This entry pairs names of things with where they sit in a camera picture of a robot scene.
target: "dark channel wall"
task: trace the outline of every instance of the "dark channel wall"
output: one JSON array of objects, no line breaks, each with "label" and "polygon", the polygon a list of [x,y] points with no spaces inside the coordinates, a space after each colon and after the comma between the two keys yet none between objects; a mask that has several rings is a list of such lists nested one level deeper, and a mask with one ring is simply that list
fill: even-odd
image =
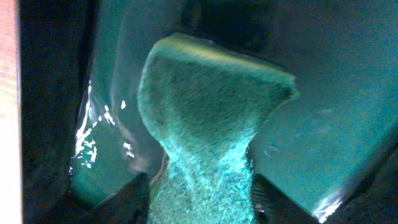
[{"label": "dark channel wall", "polygon": [[24,223],[68,191],[98,2],[19,1]]}]

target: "teal background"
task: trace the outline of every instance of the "teal background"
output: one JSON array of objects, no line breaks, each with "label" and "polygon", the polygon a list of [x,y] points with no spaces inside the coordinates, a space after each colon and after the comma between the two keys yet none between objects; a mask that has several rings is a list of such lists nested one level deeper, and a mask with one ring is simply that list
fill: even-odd
[{"label": "teal background", "polygon": [[[128,139],[116,122],[134,135],[136,145],[130,143],[150,162],[147,171],[153,176],[160,169],[163,150],[142,124],[136,94],[152,45],[181,29],[183,4],[101,3],[84,131],[92,129],[85,138],[95,141],[97,155],[87,168],[93,148],[81,143],[82,158],[73,160],[72,191],[88,207],[135,175],[128,170],[134,159],[123,157]],[[273,115],[250,143],[250,154],[255,172],[313,212],[329,195],[334,194],[327,205],[349,193],[393,141],[388,137],[397,123],[398,3],[281,1],[277,8],[269,37],[274,44],[256,53],[266,52],[297,77],[300,99]],[[105,105],[115,125],[104,118]]]}]

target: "textured green mass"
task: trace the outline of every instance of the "textured green mass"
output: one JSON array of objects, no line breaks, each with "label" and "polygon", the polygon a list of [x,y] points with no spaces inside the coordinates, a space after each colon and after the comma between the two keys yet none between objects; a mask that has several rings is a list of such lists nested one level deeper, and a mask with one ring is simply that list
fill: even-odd
[{"label": "textured green mass", "polygon": [[296,97],[294,77],[263,61],[183,34],[158,41],[138,95],[144,124],[170,157],[150,223],[249,223],[246,147]]}]

